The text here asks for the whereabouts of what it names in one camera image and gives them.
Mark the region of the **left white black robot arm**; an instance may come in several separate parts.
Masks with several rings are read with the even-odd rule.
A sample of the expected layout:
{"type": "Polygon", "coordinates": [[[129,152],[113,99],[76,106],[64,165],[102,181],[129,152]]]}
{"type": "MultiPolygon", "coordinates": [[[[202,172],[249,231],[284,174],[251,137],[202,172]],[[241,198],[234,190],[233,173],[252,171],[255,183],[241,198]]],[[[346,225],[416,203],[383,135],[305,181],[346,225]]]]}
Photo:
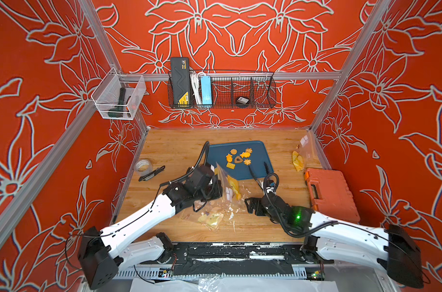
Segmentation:
{"type": "Polygon", "coordinates": [[[91,227],[80,235],[78,261],[91,290],[101,288],[129,266],[170,258],[173,244],[165,233],[142,243],[136,243],[137,238],[187,208],[198,212],[197,202],[206,206],[222,197],[221,180],[207,162],[209,150],[210,143],[205,142],[195,165],[183,176],[161,183],[154,200],[145,207],[114,225],[101,230],[91,227]]]}

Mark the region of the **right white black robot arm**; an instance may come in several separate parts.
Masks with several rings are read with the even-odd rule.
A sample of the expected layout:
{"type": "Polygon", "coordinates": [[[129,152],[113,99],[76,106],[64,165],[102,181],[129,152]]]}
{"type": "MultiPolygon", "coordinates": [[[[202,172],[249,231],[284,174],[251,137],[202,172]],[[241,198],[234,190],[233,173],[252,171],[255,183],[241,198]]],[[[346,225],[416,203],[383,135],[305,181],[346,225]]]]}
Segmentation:
{"type": "Polygon", "coordinates": [[[290,206],[277,194],[279,176],[268,174],[260,184],[261,198],[247,198],[250,214],[268,217],[290,237],[304,239],[304,254],[385,271],[404,286],[425,285],[421,251],[398,225],[373,228],[332,218],[311,208],[290,206]]]}

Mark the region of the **clear bag yellow dog print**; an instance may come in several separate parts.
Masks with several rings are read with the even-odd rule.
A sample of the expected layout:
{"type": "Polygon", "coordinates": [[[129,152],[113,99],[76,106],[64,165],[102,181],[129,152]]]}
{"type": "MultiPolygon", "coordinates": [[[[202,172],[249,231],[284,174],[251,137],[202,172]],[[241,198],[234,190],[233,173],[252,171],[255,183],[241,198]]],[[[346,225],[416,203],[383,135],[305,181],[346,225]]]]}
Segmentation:
{"type": "Polygon", "coordinates": [[[314,156],[313,151],[312,139],[309,135],[303,136],[292,152],[292,163],[297,172],[306,168],[307,163],[310,162],[314,156]]]}

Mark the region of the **metal kitchen tongs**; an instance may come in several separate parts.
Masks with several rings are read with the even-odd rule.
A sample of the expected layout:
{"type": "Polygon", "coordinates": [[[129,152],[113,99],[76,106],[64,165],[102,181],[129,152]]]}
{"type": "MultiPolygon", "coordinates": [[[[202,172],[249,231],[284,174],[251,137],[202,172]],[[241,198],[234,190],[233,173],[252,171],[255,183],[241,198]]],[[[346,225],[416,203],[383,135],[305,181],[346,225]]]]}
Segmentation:
{"type": "Polygon", "coordinates": [[[263,190],[263,180],[266,176],[268,176],[272,171],[269,168],[269,164],[267,162],[262,163],[262,167],[260,165],[253,166],[252,164],[248,166],[248,171],[252,177],[258,184],[258,186],[263,190]]]}

